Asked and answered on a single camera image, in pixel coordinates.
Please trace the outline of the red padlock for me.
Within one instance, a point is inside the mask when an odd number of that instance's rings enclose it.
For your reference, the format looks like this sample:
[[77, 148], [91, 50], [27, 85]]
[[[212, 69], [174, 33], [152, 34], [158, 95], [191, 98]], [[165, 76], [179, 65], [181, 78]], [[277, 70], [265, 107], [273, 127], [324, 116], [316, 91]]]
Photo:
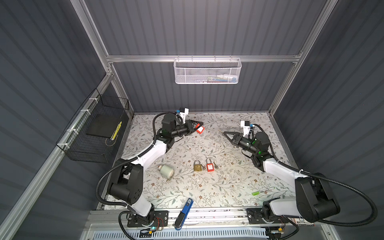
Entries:
[[198, 132], [199, 134], [202, 134], [205, 130], [205, 127], [201, 124], [197, 124], [197, 126], [195, 127], [195, 130], [196, 132]]
[[211, 173], [215, 170], [214, 164], [210, 158], [208, 158], [206, 160], [206, 168], [207, 168], [207, 172], [209, 172], [209, 173]]

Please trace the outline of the brass padlock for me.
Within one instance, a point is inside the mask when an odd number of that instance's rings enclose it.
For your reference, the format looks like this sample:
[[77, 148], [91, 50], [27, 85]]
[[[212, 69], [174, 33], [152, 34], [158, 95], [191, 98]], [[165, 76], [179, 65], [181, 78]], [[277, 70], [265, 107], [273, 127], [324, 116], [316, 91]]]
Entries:
[[199, 160], [196, 160], [194, 162], [194, 172], [202, 172], [203, 171], [203, 165]]

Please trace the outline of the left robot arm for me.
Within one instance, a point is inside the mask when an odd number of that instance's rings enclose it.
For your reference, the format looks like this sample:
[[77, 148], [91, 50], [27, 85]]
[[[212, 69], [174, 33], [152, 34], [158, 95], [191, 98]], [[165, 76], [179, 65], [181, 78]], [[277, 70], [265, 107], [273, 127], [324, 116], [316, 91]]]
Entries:
[[145, 223], [152, 222], [155, 207], [142, 196], [144, 173], [171, 149], [176, 137], [188, 136], [203, 129], [203, 122], [187, 120], [187, 115], [186, 109], [157, 114], [152, 121], [152, 143], [129, 159], [117, 160], [97, 183], [95, 195], [99, 203], [122, 206]]

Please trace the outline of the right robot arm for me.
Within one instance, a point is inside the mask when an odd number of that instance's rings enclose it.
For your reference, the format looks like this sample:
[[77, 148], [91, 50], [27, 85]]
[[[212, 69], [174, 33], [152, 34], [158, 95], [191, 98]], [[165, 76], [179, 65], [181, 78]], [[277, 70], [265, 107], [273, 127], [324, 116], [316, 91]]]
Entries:
[[[249, 132], [224, 132], [230, 143], [249, 152], [248, 158], [263, 173], [276, 176], [295, 189], [293, 198], [273, 198], [265, 201], [261, 216], [266, 223], [273, 222], [277, 217], [302, 218], [309, 223], [324, 223], [339, 227], [361, 227], [372, 223], [378, 216], [378, 208], [371, 198], [360, 190], [329, 179], [320, 173], [312, 174], [299, 170], [277, 160], [273, 146], [267, 133], [260, 129], [255, 132], [256, 125], [250, 126]], [[331, 184], [339, 185], [361, 196], [371, 207], [371, 214], [357, 222], [335, 222], [328, 218], [341, 212], [339, 202], [331, 188]]]

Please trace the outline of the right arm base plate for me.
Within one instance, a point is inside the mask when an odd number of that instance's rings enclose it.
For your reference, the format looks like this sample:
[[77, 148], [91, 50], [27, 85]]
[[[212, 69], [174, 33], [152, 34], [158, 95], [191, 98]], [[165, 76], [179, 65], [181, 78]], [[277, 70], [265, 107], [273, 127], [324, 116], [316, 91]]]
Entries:
[[247, 218], [250, 224], [287, 224], [288, 221], [282, 216], [277, 216], [270, 210], [263, 208], [246, 209]]

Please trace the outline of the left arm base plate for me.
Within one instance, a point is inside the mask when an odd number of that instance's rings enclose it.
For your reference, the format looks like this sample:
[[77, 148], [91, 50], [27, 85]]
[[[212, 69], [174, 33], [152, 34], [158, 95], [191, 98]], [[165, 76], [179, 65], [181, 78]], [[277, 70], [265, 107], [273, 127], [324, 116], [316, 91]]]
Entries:
[[147, 217], [129, 215], [127, 227], [166, 227], [168, 225], [168, 220], [169, 211], [150, 211]]

